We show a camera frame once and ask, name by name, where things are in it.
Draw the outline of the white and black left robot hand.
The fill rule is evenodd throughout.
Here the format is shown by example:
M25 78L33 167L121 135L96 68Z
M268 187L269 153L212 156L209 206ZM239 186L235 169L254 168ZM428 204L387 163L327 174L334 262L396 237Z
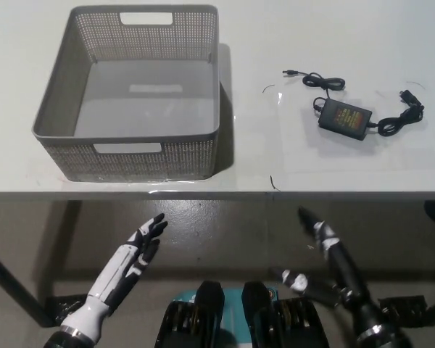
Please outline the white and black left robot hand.
M95 347L102 325L131 292L160 247L167 227L163 213L149 219L121 244L98 275L85 303L68 315L57 332L63 347Z

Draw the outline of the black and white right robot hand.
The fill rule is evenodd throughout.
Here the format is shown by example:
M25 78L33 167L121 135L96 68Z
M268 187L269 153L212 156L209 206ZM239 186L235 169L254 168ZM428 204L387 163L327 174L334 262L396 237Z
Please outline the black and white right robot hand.
M288 268L271 267L270 273L296 294L330 308L343 306L352 315L358 342L385 336L389 329L384 314L371 299L367 283L340 238L313 211L299 207L298 217L305 233L314 239L328 264L335 284Z

